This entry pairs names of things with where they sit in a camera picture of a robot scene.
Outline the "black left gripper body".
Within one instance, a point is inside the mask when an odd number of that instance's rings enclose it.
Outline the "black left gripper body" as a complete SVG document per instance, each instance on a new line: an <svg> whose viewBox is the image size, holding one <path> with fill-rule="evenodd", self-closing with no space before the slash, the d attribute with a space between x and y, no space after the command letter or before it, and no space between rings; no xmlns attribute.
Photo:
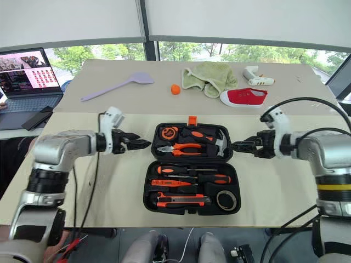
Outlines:
<svg viewBox="0 0 351 263"><path fill-rule="evenodd" d="M113 154L123 154L126 148L123 144L129 142L128 133L123 132L119 129L113 129L112 135L112 153Z"/></svg>

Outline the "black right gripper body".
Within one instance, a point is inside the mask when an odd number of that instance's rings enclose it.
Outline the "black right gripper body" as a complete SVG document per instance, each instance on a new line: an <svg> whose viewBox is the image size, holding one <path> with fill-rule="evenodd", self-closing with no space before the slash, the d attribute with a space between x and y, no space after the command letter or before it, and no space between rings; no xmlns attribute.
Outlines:
<svg viewBox="0 0 351 263"><path fill-rule="evenodd" d="M256 147L254 156L271 159L275 157L274 151L275 130L262 130L256 135Z"/></svg>

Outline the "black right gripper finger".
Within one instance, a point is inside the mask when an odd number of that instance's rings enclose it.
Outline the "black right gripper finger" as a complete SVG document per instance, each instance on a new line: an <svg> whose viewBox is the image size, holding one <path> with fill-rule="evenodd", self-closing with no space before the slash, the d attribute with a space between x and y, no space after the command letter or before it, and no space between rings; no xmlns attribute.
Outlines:
<svg viewBox="0 0 351 263"><path fill-rule="evenodd" d="M257 147L253 144L233 144L233 150L241 153L256 153Z"/></svg>
<svg viewBox="0 0 351 263"><path fill-rule="evenodd" d="M232 146L259 146L259 137L251 136L245 140L232 143Z"/></svg>

